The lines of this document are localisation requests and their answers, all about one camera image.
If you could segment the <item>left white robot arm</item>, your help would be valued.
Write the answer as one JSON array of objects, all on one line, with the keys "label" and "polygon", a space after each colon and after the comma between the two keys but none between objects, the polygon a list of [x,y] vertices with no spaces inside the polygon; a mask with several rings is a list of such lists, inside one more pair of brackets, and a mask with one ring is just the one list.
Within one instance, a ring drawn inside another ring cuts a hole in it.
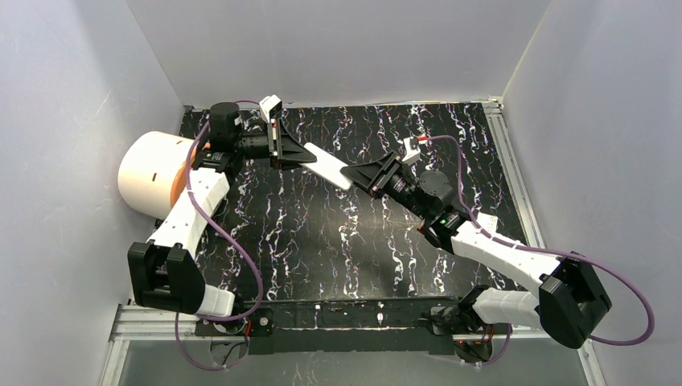
[{"label": "left white robot arm", "polygon": [[127,252],[139,306],[217,322],[250,315],[238,308],[233,292],[205,281],[196,264],[201,236],[206,228],[217,228],[213,216],[245,161],[268,159],[279,170],[316,161],[282,126],[282,102],[276,96],[265,97],[259,108],[257,132],[245,131],[236,102],[220,102],[211,107],[196,138],[151,131],[125,153],[117,175],[121,197],[160,221]]}]

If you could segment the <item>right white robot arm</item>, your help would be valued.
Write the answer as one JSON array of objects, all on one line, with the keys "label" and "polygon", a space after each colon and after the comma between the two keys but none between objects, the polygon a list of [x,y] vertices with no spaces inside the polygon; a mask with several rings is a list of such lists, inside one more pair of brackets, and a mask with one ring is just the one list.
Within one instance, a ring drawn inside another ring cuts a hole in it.
[{"label": "right white robot arm", "polygon": [[504,323],[543,330],[561,345],[578,349],[612,307],[591,265],[533,252],[477,227],[442,172],[415,176],[395,153],[340,171],[371,197],[387,195],[422,219],[419,232],[435,248],[477,261],[522,286],[500,290],[477,285],[456,305],[432,309],[424,316],[434,334],[473,333]]}]

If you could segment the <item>white slim remote control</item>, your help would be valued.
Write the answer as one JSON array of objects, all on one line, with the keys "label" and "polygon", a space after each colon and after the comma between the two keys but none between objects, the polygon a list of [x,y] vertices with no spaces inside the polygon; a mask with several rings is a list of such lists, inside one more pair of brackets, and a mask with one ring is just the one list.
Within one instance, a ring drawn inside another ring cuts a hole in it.
[{"label": "white slim remote control", "polygon": [[305,162],[302,166],[321,179],[324,179],[334,187],[342,191],[348,191],[353,182],[342,173],[347,164],[324,149],[308,142],[304,148],[316,157],[315,162]]}]

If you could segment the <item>white remote red label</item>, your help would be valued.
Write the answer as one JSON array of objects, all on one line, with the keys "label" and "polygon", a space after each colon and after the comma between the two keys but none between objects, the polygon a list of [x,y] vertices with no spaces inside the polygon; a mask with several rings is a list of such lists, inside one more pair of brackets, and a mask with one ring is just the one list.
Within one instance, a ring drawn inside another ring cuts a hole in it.
[{"label": "white remote red label", "polygon": [[477,214],[477,221],[479,225],[490,234],[497,233],[499,218],[497,216],[489,215],[483,212]]}]

